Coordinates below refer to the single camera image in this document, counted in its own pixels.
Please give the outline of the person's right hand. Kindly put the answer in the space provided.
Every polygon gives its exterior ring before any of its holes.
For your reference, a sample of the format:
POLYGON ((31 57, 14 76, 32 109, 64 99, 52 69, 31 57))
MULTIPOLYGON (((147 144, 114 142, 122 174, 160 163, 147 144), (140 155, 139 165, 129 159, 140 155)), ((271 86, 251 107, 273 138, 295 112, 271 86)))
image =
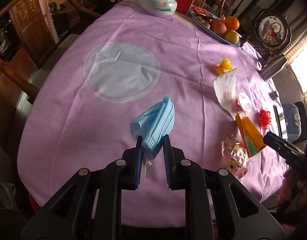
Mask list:
POLYGON ((300 196, 296 202, 297 207, 304 207, 307 204, 307 181, 298 180, 299 173, 294 168, 289 168, 285 174, 282 186, 279 190, 277 203, 282 205, 291 201, 294 198, 294 193, 299 193, 300 196))

